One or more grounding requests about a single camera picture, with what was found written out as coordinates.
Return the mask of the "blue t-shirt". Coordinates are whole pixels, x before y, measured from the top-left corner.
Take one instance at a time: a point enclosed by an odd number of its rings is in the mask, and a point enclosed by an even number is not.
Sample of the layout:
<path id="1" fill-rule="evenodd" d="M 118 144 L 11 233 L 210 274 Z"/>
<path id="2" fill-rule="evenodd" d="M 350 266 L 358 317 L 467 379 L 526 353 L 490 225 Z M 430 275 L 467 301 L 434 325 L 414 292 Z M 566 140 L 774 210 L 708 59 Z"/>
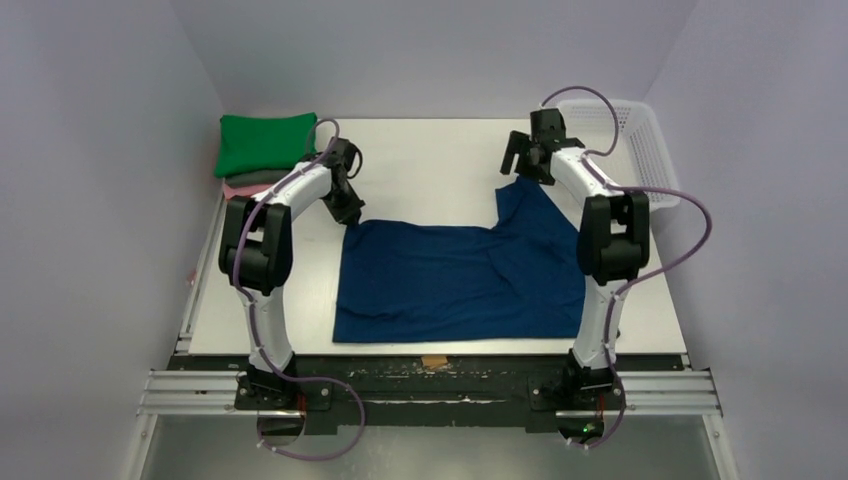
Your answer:
<path id="1" fill-rule="evenodd" d="M 577 230 L 540 185 L 494 193 L 490 228 L 369 220 L 344 236 L 332 339 L 423 343 L 577 335 Z"/>

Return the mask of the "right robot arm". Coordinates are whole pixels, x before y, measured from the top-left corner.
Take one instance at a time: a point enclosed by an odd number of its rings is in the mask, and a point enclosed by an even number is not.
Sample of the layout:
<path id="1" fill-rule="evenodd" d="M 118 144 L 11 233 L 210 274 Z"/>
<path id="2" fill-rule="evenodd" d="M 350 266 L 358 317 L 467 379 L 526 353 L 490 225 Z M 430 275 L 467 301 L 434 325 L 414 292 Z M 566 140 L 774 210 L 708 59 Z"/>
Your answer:
<path id="1" fill-rule="evenodd" d="M 563 115 L 541 107 L 529 115 L 527 133 L 509 135 L 500 171 L 543 185 L 561 184 L 581 203 L 576 259 L 586 277 L 581 325 L 557 384 L 553 402 L 584 407 L 616 386 L 616 339 L 627 285 L 650 257 L 648 196 L 627 193 L 567 135 Z"/>

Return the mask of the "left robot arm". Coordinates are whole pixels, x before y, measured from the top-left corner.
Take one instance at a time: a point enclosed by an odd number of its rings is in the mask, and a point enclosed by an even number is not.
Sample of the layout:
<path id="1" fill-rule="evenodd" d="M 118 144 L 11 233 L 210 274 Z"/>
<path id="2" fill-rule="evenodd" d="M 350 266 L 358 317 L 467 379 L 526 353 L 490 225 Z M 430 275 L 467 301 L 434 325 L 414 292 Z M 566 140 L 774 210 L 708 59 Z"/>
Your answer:
<path id="1" fill-rule="evenodd" d="M 293 224 L 315 202 L 336 223 L 357 224 L 365 203 L 351 181 L 361 164 L 359 147 L 339 138 L 325 151 L 305 155 L 268 189 L 228 202 L 218 266 L 243 305 L 250 344 L 248 365 L 237 378 L 236 409 L 304 406 L 305 379 L 297 372 L 284 308 L 294 264 Z"/>

